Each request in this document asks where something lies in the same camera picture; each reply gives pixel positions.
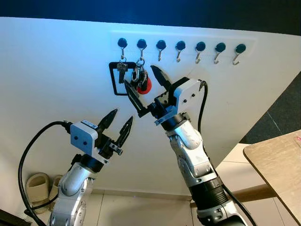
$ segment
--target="floor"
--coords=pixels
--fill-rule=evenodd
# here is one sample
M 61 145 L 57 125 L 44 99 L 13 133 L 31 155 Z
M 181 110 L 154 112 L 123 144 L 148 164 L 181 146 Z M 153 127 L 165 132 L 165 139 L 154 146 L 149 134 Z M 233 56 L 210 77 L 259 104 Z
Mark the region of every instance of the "floor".
M 240 143 L 254 144 L 301 129 L 301 73 Z
M 232 191 L 264 183 L 243 156 L 245 146 L 238 144 L 217 167 L 225 185 Z M 277 198 L 245 202 L 244 205 L 259 226 L 297 226 Z M 49 216 L 49 211 L 39 215 L 45 223 Z M 84 226 L 197 225 L 201 224 L 197 219 L 196 208 L 190 208 L 189 201 L 102 194 L 90 196 L 84 221 Z

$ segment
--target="beige slipper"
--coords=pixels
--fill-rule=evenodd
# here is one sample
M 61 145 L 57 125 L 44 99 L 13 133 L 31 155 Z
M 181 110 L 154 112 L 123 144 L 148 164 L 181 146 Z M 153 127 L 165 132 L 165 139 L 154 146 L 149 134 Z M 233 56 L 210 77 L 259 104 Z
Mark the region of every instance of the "beige slipper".
M 60 182 L 60 179 L 62 178 L 62 175 L 56 175 L 55 178 L 53 179 L 53 184 L 52 184 L 52 188 L 50 190 L 50 194 L 49 194 L 49 200 L 52 200 L 58 193 L 58 183 Z M 53 210 L 55 206 L 55 201 L 53 201 L 50 204 L 50 211 Z
M 26 193 L 32 207 L 40 206 L 49 201 L 49 177 L 45 173 L 38 173 L 31 176 L 26 182 Z M 36 214 L 44 213 L 49 205 L 36 209 Z

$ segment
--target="wall hook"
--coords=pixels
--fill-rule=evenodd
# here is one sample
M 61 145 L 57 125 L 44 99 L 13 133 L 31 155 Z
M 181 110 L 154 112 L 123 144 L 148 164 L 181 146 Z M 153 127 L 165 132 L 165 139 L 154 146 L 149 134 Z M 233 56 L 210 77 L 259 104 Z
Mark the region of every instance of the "wall hook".
M 159 50 L 159 57 L 158 57 L 158 61 L 161 60 L 161 52 L 162 50 L 164 50 L 166 48 L 166 43 L 164 40 L 159 40 L 156 44 L 157 49 Z
M 215 63 L 215 64 L 218 64 L 218 63 L 219 63 L 219 60 L 218 60 L 217 58 L 218 58 L 218 56 L 220 55 L 220 53 L 223 52 L 225 49 L 226 49 L 226 45 L 225 45 L 225 43 L 223 43 L 223 42 L 220 42 L 220 43 L 218 43 L 218 44 L 216 45 L 215 51 L 217 52 L 217 54 L 216 54 L 216 56 L 215 56 L 215 58 L 214 58 L 214 63 Z
M 200 62 L 199 54 L 206 48 L 206 44 L 203 41 L 200 41 L 196 46 L 196 51 L 198 52 L 196 58 L 196 64 Z
M 232 64 L 233 65 L 238 65 L 240 63 L 240 61 L 236 61 L 236 58 L 241 54 L 243 53 L 244 51 L 246 50 L 246 45 L 245 44 L 239 44 L 238 46 L 236 46 L 235 48 L 235 53 L 236 53 L 236 56 L 234 57 L 234 59 L 232 60 Z
M 124 39 L 124 38 L 120 38 L 118 40 L 118 43 L 119 47 L 121 47 L 121 60 L 123 60 L 125 57 L 124 57 L 124 48 L 127 47 L 127 40 Z
M 184 41 L 178 41 L 178 43 L 175 46 L 176 50 L 178 51 L 177 55 L 177 62 L 180 62 L 180 53 L 182 52 L 183 49 L 186 48 L 185 42 Z
M 140 49 L 140 60 L 143 60 L 143 50 L 147 47 L 146 41 L 144 39 L 139 39 L 137 42 L 137 47 Z

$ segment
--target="slipper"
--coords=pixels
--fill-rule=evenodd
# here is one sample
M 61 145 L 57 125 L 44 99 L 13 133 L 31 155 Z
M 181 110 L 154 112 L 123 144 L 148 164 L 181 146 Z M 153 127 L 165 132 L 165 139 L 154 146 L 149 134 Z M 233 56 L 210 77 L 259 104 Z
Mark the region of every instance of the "slipper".
M 52 200 L 58 193 L 58 183 L 60 182 L 60 179 L 62 178 L 62 175 L 56 175 L 53 179 L 52 188 L 50 190 L 49 194 L 49 200 Z M 53 208 L 55 206 L 55 200 L 50 204 L 50 211 L 53 211 Z
M 32 207 L 40 206 L 49 201 L 49 177 L 45 173 L 38 173 L 31 176 L 26 182 L 26 193 Z M 36 214 L 44 213 L 49 205 L 34 210 Z

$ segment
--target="wooden table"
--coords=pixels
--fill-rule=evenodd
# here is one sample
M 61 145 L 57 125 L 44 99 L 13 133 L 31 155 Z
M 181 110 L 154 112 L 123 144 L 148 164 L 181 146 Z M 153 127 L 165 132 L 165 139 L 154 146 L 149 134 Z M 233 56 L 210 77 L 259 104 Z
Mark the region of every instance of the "wooden table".
M 301 224 L 301 139 L 297 137 L 301 130 L 249 145 L 244 155 Z

